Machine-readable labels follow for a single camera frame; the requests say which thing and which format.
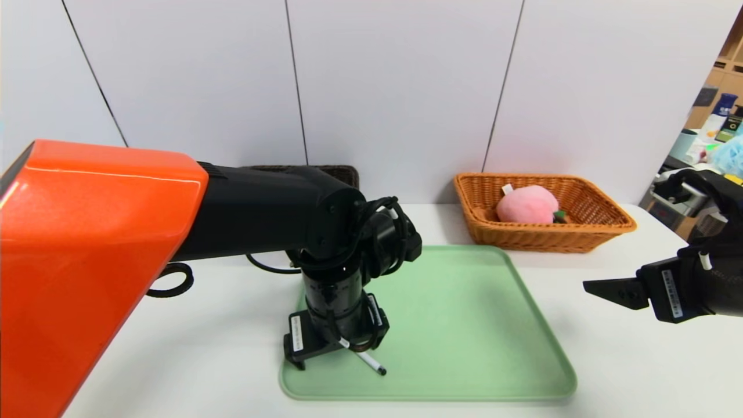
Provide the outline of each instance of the panel seam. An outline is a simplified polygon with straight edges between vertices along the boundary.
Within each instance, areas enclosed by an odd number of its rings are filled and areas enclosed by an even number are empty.
[[[100,82],[98,81],[98,77],[95,75],[95,71],[93,71],[93,66],[91,65],[90,59],[88,58],[88,54],[85,52],[85,48],[82,46],[82,42],[80,41],[80,35],[77,34],[77,29],[75,28],[75,24],[72,22],[72,17],[70,16],[70,11],[67,8],[67,4],[65,3],[65,0],[60,0],[60,1],[62,2],[62,6],[65,8],[65,14],[67,15],[67,20],[70,22],[70,26],[72,27],[72,32],[75,34],[75,39],[77,39],[77,44],[80,46],[80,50],[82,51],[82,56],[85,57],[85,62],[88,64],[88,69],[90,69],[91,74],[93,75],[93,80],[95,81],[95,84],[98,87],[100,96],[103,98],[103,102],[106,104],[108,113],[111,115],[111,119],[114,121],[116,130],[119,132],[119,135],[121,136],[121,141],[123,141],[124,146],[128,148],[129,143],[126,142],[126,138],[124,138],[124,132],[121,132],[121,126],[119,126],[119,122],[118,120],[116,120],[116,116],[114,116],[114,112],[111,110],[111,105],[108,104],[108,99],[106,99],[106,94],[103,93],[103,89],[100,87]]]
[[[485,164],[487,163],[487,156],[490,152],[490,145],[493,143],[493,133],[496,131],[496,120],[498,120],[498,113],[501,110],[501,103],[503,103],[503,92],[506,89],[506,80],[508,80],[508,72],[510,70],[511,59],[513,58],[513,50],[516,49],[516,38],[519,36],[519,27],[521,27],[521,16],[524,14],[524,5],[527,0],[522,0],[521,9],[519,9],[519,20],[516,22],[516,30],[513,32],[513,42],[511,43],[511,49],[508,53],[508,62],[506,64],[506,72],[503,74],[503,83],[501,84],[501,93],[498,95],[498,105],[496,106],[496,114],[493,116],[493,125],[490,127],[490,137],[487,139],[487,147],[485,148],[485,158],[482,161],[481,173],[485,172]]]
[[[310,156],[307,152],[307,135],[305,134],[305,119],[302,115],[302,98],[299,95],[299,76],[296,74],[296,57],[294,56],[294,39],[291,35],[291,20],[289,19],[289,0],[284,0],[286,9],[286,26],[289,30],[289,48],[291,49],[291,65],[294,68],[294,85],[296,86],[296,104],[299,107],[299,125],[302,127],[302,143],[305,146],[305,164],[310,165]]]

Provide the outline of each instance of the green tray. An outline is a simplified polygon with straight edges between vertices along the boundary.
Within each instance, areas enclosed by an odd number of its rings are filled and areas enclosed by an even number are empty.
[[[477,245],[424,247],[414,263],[373,279],[390,329],[371,355],[348,350],[285,362],[281,386],[303,400],[532,401],[570,396],[570,361],[508,256]],[[304,296],[298,310],[305,309]]]

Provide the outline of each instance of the orange wicker basket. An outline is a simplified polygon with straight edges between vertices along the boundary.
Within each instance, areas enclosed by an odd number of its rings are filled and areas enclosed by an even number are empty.
[[[566,224],[500,222],[501,187],[538,184],[557,197]],[[454,178],[470,235],[478,244],[526,251],[587,253],[626,232],[635,221],[593,183],[574,176],[463,173]]]

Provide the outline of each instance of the plush peach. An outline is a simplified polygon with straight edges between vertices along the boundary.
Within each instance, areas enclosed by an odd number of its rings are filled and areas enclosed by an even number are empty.
[[[551,224],[559,202],[542,186],[515,189],[498,203],[496,211],[501,222]]]

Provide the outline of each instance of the orange arm cover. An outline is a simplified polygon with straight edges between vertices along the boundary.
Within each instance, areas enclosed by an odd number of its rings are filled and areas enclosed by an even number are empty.
[[[207,173],[38,140],[0,200],[3,417],[57,417],[186,238]]]

